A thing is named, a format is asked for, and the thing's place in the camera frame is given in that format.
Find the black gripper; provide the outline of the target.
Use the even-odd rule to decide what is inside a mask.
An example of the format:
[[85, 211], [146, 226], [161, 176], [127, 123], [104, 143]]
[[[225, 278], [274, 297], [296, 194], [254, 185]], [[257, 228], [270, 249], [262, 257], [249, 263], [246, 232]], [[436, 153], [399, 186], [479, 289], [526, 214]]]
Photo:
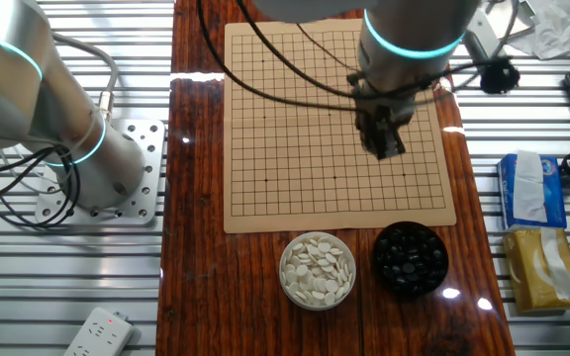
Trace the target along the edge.
[[[406, 152], [399, 127], [407, 125], [415, 113], [415, 93], [371, 100], [355, 99], [355, 127], [363, 147], [377, 159]], [[376, 122], [384, 121], [383, 130]]]

